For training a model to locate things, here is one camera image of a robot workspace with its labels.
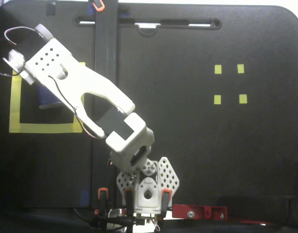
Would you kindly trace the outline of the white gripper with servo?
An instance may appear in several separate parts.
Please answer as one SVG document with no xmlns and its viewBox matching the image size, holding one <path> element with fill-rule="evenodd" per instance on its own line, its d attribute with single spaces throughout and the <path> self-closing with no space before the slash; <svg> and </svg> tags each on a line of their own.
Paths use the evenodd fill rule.
<svg viewBox="0 0 298 233">
<path fill-rule="evenodd" d="M 32 85 L 35 82 L 35 78 L 27 71 L 22 71 L 20 77 L 23 78 L 29 85 Z"/>
</svg>

